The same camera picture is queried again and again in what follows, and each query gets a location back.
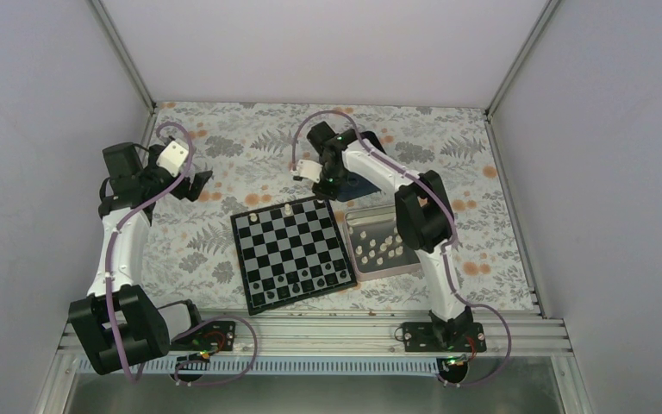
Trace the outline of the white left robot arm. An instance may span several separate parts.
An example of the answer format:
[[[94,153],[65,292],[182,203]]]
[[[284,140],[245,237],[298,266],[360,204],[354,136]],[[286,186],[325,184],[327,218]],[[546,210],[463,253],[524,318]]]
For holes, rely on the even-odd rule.
[[[167,195],[197,200],[212,173],[190,176],[191,152],[180,141],[148,147],[146,162],[139,150],[131,142],[103,150],[109,176],[99,191],[101,256],[85,298],[71,302],[68,311],[68,322],[99,375],[161,358],[172,339],[193,349],[205,337],[197,307],[189,299],[155,305],[141,285],[141,269],[157,201]]]

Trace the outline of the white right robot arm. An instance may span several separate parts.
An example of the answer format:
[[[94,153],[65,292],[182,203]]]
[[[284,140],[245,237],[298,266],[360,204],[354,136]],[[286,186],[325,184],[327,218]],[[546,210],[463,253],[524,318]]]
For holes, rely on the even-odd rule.
[[[350,201],[382,191],[394,197],[397,231],[414,251],[430,290],[434,344],[453,351],[473,324],[472,311],[458,298],[459,282],[449,255],[457,241],[445,186],[435,171],[417,172],[394,161],[375,145],[371,133],[336,133],[326,123],[313,126],[307,139],[319,158],[301,160],[297,179],[312,181],[321,198]]]

